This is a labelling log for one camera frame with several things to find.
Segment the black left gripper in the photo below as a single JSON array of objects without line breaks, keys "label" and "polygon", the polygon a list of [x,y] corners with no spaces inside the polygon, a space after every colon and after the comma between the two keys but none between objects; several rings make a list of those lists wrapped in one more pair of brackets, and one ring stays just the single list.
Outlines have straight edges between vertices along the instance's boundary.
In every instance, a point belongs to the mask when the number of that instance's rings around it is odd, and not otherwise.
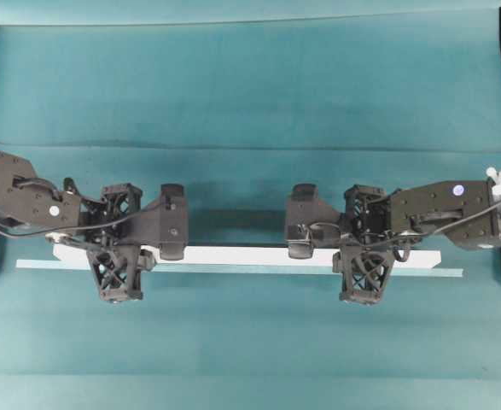
[{"label": "black left gripper", "polygon": [[98,200],[83,196],[79,228],[60,234],[60,244],[88,250],[86,256],[104,302],[143,299],[140,249],[119,243],[122,224],[141,211],[142,195],[132,184],[115,184],[103,187]]}]

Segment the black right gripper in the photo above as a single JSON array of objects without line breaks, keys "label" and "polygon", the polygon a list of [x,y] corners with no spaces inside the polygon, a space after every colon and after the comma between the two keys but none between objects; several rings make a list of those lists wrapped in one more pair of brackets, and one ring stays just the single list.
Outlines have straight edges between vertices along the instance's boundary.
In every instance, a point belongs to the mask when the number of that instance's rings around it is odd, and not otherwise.
[{"label": "black right gripper", "polygon": [[396,261],[407,261],[411,240],[395,239],[390,205],[383,188],[355,184],[344,193],[340,245],[333,255],[333,272],[341,275],[342,302],[373,305],[382,299]]}]

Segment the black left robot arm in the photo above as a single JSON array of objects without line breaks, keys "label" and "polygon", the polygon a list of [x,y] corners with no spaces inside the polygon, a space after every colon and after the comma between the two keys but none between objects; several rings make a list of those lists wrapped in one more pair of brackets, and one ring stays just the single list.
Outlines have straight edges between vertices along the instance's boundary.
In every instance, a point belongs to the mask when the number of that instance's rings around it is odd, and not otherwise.
[{"label": "black left robot arm", "polygon": [[0,232],[45,237],[58,248],[84,251],[105,302],[143,298],[141,272],[153,258],[139,245],[122,242],[142,194],[131,184],[117,184],[93,199],[81,194],[73,179],[57,187],[40,178],[28,160],[0,151]]}]

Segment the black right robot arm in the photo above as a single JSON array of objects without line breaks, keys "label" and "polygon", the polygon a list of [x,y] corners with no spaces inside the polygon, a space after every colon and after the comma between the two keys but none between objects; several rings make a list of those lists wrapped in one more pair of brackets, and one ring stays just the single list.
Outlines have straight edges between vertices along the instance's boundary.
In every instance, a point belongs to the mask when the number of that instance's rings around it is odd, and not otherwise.
[{"label": "black right robot arm", "polygon": [[396,262],[426,237],[443,235],[467,250],[501,248],[501,171],[484,180],[448,180],[386,194],[355,185],[344,194],[339,250],[343,302],[378,303]]}]

